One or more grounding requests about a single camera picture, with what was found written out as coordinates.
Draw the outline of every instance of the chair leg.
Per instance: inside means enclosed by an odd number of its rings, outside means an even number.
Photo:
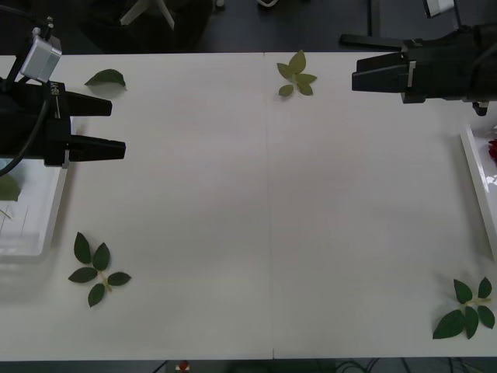
[[[141,13],[148,9],[150,6],[149,0],[138,0],[135,5],[121,18],[121,25],[129,25],[132,23]]]
[[[154,0],[154,1],[155,4],[157,4],[158,8],[161,9],[162,15],[165,17],[171,28],[174,30],[174,19],[172,18],[171,13],[167,9],[167,7],[165,6],[164,1],[163,0]]]

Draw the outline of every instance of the robotic arm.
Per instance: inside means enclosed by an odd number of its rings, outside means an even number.
[[[401,93],[403,103],[461,99],[473,103],[479,116],[486,115],[488,102],[497,100],[497,24],[460,26],[437,40],[345,35],[342,42],[397,50],[358,60],[354,91]]]
[[[0,158],[12,161],[0,169],[0,176],[14,169],[22,159],[43,159],[46,166],[67,167],[69,162],[123,159],[126,145],[119,141],[71,134],[70,117],[109,116],[112,103],[104,99],[65,90],[64,83],[50,76],[61,55],[61,45],[51,35],[49,17],[35,17],[0,5],[0,11],[23,16],[37,27],[9,76],[0,78]],[[18,74],[24,75],[18,82]],[[41,85],[26,84],[30,79]]]

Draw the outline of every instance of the plastic tray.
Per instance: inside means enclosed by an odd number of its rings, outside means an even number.
[[[471,126],[466,125],[461,132],[471,178],[495,258],[497,258],[497,165],[488,154],[488,142],[496,138],[495,128],[472,130]]]
[[[0,261],[36,259],[50,248],[67,171],[23,160],[9,175],[21,187],[17,202],[0,201]]]

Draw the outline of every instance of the leaf cluster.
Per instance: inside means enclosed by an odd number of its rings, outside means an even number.
[[[290,81],[291,84],[284,85],[278,92],[282,97],[288,97],[294,92],[294,86],[305,96],[312,96],[311,83],[317,79],[314,75],[304,74],[307,62],[304,51],[298,51],[290,60],[289,64],[276,64],[281,76]]]
[[[110,274],[109,277],[105,277],[103,271],[107,269],[110,262],[110,251],[105,243],[100,245],[95,253],[92,254],[88,240],[82,233],[78,232],[74,250],[76,259],[90,267],[79,268],[69,276],[69,280],[78,284],[85,284],[99,274],[103,280],[102,283],[94,285],[88,294],[88,304],[90,307],[99,304],[105,296],[106,291],[111,292],[112,287],[125,285],[131,279],[131,276],[124,272],[115,272]]]
[[[492,284],[485,277],[478,287],[478,298],[473,299],[473,292],[464,283],[454,280],[454,290],[456,298],[462,306],[452,312],[447,313],[439,322],[433,332],[434,340],[442,340],[458,336],[466,330],[466,337],[471,339],[476,333],[478,324],[481,322],[487,328],[493,329],[495,317],[493,312],[484,303],[490,302],[488,297],[492,293]]]

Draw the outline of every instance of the leaf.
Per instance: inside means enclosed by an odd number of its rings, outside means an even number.
[[[112,68],[97,72],[85,83],[85,85],[101,85],[105,83],[117,83],[126,88],[126,82],[124,81],[123,75]]]
[[[88,304],[90,308],[98,305],[102,301],[103,296],[106,294],[106,287],[103,284],[95,285],[88,294]]]
[[[92,262],[92,252],[90,251],[90,244],[83,234],[78,232],[75,240],[75,256],[83,264],[90,264]]]
[[[300,74],[305,69],[304,51],[298,51],[290,60],[289,65],[297,74]]]
[[[464,315],[464,319],[466,320],[466,336],[470,340],[478,328],[478,313],[472,307],[466,307],[464,311],[466,313]]]
[[[478,287],[478,297],[481,299],[488,298],[488,296],[492,293],[492,284],[487,277],[481,280],[480,286]]]
[[[290,66],[287,64],[276,64],[278,66],[278,71],[280,72],[281,76],[283,76],[285,79],[292,79],[292,77],[295,74],[295,70],[293,70]]]
[[[107,282],[111,286],[122,286],[127,284],[129,280],[131,280],[131,276],[129,274],[125,274],[124,272],[116,272],[109,276]]]
[[[17,201],[21,194],[21,188],[16,179],[10,175],[0,177],[0,200]]]
[[[311,74],[296,74],[295,81],[301,84],[311,84],[318,77]]]
[[[459,309],[447,313],[433,332],[434,340],[451,338],[462,333],[465,327],[464,315]]]
[[[110,252],[105,243],[99,246],[93,256],[93,266],[96,270],[105,270],[109,265]]]
[[[83,267],[76,270],[71,276],[69,276],[69,281],[84,284],[85,282],[93,280],[97,274],[98,273],[95,268]]]
[[[313,95],[312,87],[309,84],[302,84],[302,83],[297,82],[297,87],[298,87],[298,90],[301,91],[301,93],[304,96],[312,96]]]
[[[288,97],[289,95],[292,94],[293,91],[294,91],[294,86],[291,84],[288,84],[288,85],[284,85],[283,87],[281,87],[280,91],[278,93],[282,97]]]
[[[478,315],[480,316],[480,321],[487,328],[494,329],[495,316],[494,313],[484,305],[478,306]]]
[[[471,289],[464,282],[454,280],[454,289],[456,290],[457,300],[462,305],[473,299]]]

